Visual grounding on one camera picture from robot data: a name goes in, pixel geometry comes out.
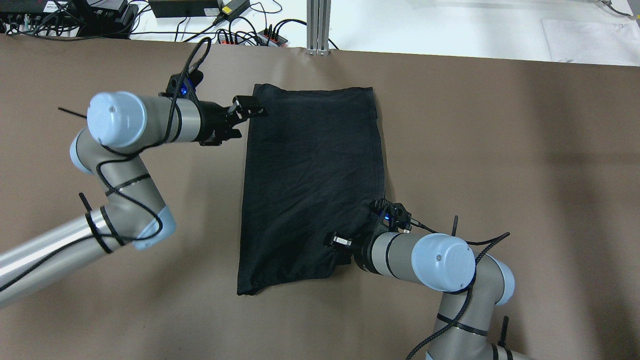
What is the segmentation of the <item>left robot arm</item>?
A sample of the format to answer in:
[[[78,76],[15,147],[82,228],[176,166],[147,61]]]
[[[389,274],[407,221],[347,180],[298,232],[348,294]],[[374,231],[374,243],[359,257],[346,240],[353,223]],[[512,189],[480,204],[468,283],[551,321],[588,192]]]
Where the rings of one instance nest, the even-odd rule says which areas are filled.
[[[141,96],[100,92],[87,108],[87,126],[74,137],[70,158],[96,177],[107,202],[1,255],[1,306],[38,292],[64,276],[131,245],[148,249],[176,230],[141,153],[164,144],[219,146],[242,136],[237,125],[267,111],[256,96],[231,105],[179,93]]]

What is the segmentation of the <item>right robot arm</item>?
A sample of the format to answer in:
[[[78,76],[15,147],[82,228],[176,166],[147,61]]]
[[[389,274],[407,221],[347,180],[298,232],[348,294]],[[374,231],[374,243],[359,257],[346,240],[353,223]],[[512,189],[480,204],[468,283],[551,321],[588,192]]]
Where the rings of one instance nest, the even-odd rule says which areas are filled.
[[[515,277],[509,266],[489,255],[505,239],[502,234],[473,244],[432,229],[414,219],[384,215],[372,230],[348,237],[330,232],[324,245],[345,253],[363,271],[423,285],[441,292],[434,331],[407,354],[412,360],[425,350],[426,360],[526,360],[527,355],[506,344],[509,318],[502,321],[498,342],[488,340],[494,309],[505,305],[515,292]]]

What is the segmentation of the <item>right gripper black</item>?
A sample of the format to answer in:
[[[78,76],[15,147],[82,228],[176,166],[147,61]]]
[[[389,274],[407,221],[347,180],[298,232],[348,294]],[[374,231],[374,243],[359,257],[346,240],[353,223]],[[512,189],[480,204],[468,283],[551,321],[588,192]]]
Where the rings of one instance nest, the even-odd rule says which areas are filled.
[[[373,262],[373,246],[377,237],[386,232],[388,232],[386,224],[371,221],[364,231],[358,233],[352,239],[343,237],[337,232],[327,233],[324,239],[324,246],[334,251],[348,251],[359,269],[380,275]]]

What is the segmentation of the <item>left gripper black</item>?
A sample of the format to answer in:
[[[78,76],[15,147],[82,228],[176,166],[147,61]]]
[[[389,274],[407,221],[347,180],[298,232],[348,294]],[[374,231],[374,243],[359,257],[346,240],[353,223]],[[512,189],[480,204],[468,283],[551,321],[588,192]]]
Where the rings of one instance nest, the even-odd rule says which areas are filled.
[[[200,146],[220,146],[231,139],[240,139],[242,132],[234,127],[254,117],[265,117],[267,109],[257,96],[237,95],[232,100],[232,105],[221,105],[201,101],[198,103],[200,115],[200,127],[198,132],[198,144]]]

